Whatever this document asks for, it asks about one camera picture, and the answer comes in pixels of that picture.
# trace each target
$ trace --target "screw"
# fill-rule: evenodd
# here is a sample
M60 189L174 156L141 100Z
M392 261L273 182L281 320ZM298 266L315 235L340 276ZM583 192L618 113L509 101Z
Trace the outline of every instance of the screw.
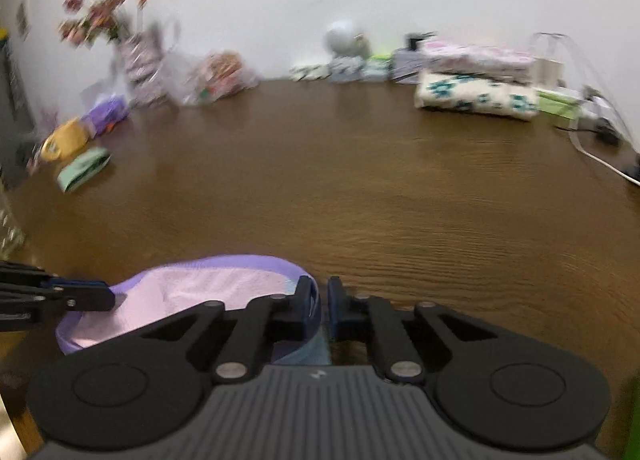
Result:
M404 379L413 379L422 373L422 367L414 361L399 361L391 366L391 373Z
M223 363L216 368L216 374L222 379L241 379L247 374L247 369L241 363Z

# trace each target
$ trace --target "yellow mug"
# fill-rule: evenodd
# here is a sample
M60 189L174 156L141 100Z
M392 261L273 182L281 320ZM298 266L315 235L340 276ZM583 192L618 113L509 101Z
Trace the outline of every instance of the yellow mug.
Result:
M89 133L80 120L69 120L47 138L40 150L40 156L47 162L67 158L82 149L88 141Z

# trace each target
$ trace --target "white logo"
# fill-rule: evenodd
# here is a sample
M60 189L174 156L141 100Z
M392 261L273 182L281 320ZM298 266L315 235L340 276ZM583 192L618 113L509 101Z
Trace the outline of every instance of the white logo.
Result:
M310 375L311 375L311 377L313 377L314 379L316 379L316 380L320 380L320 379L322 379L322 377L326 377L326 376L327 376L327 375L329 375L329 374L328 374L327 372L322 371L322 370L318 370L318 371L316 371L316 373L314 373L314 374L310 374Z

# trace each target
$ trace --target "pink fabric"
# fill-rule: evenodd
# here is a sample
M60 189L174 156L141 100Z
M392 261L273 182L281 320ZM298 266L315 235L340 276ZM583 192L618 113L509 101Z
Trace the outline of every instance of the pink fabric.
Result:
M86 348L159 321L209 300L238 310L256 297L292 294L296 284L288 277L247 268L184 268L169 266L150 271L127 292L110 313L87 312L71 334L71 341Z

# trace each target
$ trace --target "purple fabric trim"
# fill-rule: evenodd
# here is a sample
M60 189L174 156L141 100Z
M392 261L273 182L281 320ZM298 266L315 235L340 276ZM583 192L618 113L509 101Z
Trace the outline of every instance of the purple fabric trim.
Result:
M312 299L312 327L310 328L311 331L309 332L309 338L313 337L318 331L318 328L320 326L320 318L317 317L316 314L320 311L320 303L318 297L318 285L316 284L316 280L314 280L311 274L306 273L303 268L285 261L284 259L280 259L279 257L270 257L265 255L219 255L214 257L206 257L205 259L197 259L195 261L172 263L170 265L162 265L156 268L145 270L144 272L135 275L127 281L123 281L120 284L112 286L111 290L113 290L116 294L125 293L135 287L149 272L153 270L159 270L161 268L167 268L169 266L183 266L184 268L210 268L212 266L219 268L250 268L252 270L265 270L267 272L278 273L294 282L297 282L298 278L300 278L301 275L308 275L313 281L313 294L315 294L313 295L314 298ZM81 318L81 312L68 312L56 328L56 339L58 340L58 346L60 346L60 349L65 355L69 355L82 350L81 347L72 342L70 339L71 332L80 322ZM292 347L287 346L287 353L291 353L302 347L303 345L304 343L295 343L295 345L292 345ZM279 355L279 357L274 358L274 360L281 358L280 353L278 353L277 355Z

